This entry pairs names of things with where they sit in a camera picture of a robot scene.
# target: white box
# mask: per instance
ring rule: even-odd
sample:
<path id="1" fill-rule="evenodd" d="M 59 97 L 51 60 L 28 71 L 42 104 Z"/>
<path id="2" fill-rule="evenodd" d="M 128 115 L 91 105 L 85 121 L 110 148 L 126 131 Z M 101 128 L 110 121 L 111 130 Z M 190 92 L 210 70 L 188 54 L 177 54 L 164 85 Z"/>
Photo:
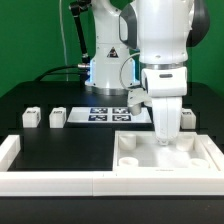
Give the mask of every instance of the white box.
<path id="1" fill-rule="evenodd" d="M 180 126 L 182 129 L 196 128 L 196 116 L 191 109 L 182 109 Z"/>
<path id="2" fill-rule="evenodd" d="M 54 108 L 49 115 L 50 128 L 63 128 L 66 122 L 66 108 Z"/>
<path id="3" fill-rule="evenodd" d="M 28 107 L 22 118 L 24 128 L 36 128 L 41 120 L 40 108 Z"/>

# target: white block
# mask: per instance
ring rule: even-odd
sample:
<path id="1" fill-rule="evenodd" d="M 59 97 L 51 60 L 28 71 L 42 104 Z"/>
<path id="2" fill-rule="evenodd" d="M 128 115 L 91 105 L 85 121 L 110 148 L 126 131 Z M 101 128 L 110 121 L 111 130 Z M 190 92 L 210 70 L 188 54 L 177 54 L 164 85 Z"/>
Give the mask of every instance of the white block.
<path id="1" fill-rule="evenodd" d="M 196 116 L 191 109 L 182 109 L 180 126 L 182 129 L 196 128 Z"/>
<path id="2" fill-rule="evenodd" d="M 23 127 L 36 128 L 41 120 L 39 107 L 28 107 L 23 114 Z"/>
<path id="3" fill-rule="evenodd" d="M 49 115 L 50 128 L 63 128 L 66 122 L 66 108 L 54 108 Z"/>

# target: cable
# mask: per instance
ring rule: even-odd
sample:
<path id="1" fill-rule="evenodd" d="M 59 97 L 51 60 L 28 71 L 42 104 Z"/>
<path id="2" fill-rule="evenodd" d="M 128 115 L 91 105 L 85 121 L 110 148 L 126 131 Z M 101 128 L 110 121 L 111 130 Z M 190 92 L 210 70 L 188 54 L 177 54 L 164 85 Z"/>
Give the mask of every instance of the cable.
<path id="1" fill-rule="evenodd" d="M 135 56 L 137 56 L 137 55 L 140 55 L 140 53 L 138 52 L 138 53 L 132 54 L 130 57 L 128 57 L 128 58 L 124 61 L 124 63 L 122 64 L 122 66 L 121 66 L 121 68 L 120 68 L 120 72 L 119 72 L 119 80 L 120 80 L 120 83 L 121 83 L 122 87 L 123 87 L 125 90 L 127 90 L 127 91 L 131 91 L 132 89 L 130 89 L 130 88 L 128 88 L 127 86 L 124 85 L 123 80 L 122 80 L 122 70 L 123 70 L 123 68 L 124 68 L 124 66 L 125 66 L 125 64 L 126 64 L 126 62 L 127 62 L 130 58 L 133 58 L 133 57 L 135 57 Z"/>
<path id="2" fill-rule="evenodd" d="M 61 37 L 62 37 L 62 43 L 63 43 L 63 49 L 64 49 L 64 60 L 65 60 L 65 65 L 68 65 L 68 58 L 67 58 L 67 46 L 65 42 L 65 32 L 64 32 L 64 23 L 63 23 L 63 13 L 62 13 L 62 0 L 59 0 L 59 18 L 60 18 L 60 27 L 61 27 Z"/>
<path id="3" fill-rule="evenodd" d="M 43 79 L 45 76 L 47 76 L 55 71 L 60 71 L 60 70 L 70 69 L 70 68 L 78 68 L 78 65 L 61 66 L 61 67 L 57 67 L 57 68 L 52 68 L 52 69 L 44 72 L 42 75 L 38 76 L 34 81 L 41 81 L 41 79 Z"/>

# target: white plastic part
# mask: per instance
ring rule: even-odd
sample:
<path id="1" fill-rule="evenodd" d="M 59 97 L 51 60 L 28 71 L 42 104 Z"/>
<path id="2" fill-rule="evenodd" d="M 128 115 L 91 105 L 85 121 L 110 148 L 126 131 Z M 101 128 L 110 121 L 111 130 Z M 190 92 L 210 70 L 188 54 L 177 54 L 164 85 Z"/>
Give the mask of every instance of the white plastic part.
<path id="1" fill-rule="evenodd" d="M 0 146 L 0 171 L 7 171 L 20 151 L 18 135 L 9 135 Z"/>
<path id="2" fill-rule="evenodd" d="M 138 160 L 133 157 L 123 157 L 118 162 L 120 167 L 138 167 Z"/>
<path id="3" fill-rule="evenodd" d="M 121 11 L 112 6 L 109 0 L 93 0 L 91 4 L 96 28 L 96 54 L 90 64 L 90 79 L 85 84 L 98 89 L 123 89 L 119 71 L 130 54 L 119 39 Z M 125 86 L 139 85 L 135 79 L 133 59 L 124 66 L 122 78 Z"/>
<path id="4" fill-rule="evenodd" d="M 188 59 L 192 0 L 137 0 L 140 61 L 175 64 Z"/>
<path id="5" fill-rule="evenodd" d="M 153 123 L 160 144 L 167 145 L 180 130 L 181 97 L 152 98 Z"/>
<path id="6" fill-rule="evenodd" d="M 120 135 L 119 147 L 124 150 L 134 150 L 136 148 L 136 135 L 133 133 Z"/>
<path id="7" fill-rule="evenodd" d="M 194 148 L 194 136 L 185 134 L 179 135 L 176 140 L 176 147 L 182 152 L 189 152 Z"/>
<path id="8" fill-rule="evenodd" d="M 63 128 L 66 122 L 66 108 L 54 108 L 49 115 L 50 128 Z"/>
<path id="9" fill-rule="evenodd" d="M 36 128 L 41 120 L 41 112 L 39 107 L 28 107 L 23 116 L 24 128 Z"/>
<path id="10" fill-rule="evenodd" d="M 191 109 L 182 109 L 180 125 L 182 129 L 196 128 L 196 116 Z"/>
<path id="11" fill-rule="evenodd" d="M 209 163 L 208 161 L 204 159 L 190 159 L 189 160 L 189 168 L 194 168 L 194 169 L 208 169 L 209 168 Z"/>

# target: black cable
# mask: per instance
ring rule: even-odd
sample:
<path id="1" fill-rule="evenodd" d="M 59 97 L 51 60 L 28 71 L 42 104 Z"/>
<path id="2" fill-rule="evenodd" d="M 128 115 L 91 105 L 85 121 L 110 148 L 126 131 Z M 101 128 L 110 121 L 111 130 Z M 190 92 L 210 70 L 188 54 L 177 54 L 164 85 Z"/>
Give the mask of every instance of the black cable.
<path id="1" fill-rule="evenodd" d="M 57 68 L 52 68 L 52 69 L 44 72 L 42 75 L 38 76 L 37 78 L 35 78 L 34 81 L 41 81 L 41 79 L 43 79 L 45 76 L 51 74 L 52 72 L 60 71 L 60 70 L 64 70 L 64 69 L 70 69 L 70 68 L 78 68 L 78 65 L 69 65 L 69 66 L 61 66 L 61 67 L 57 67 Z"/>

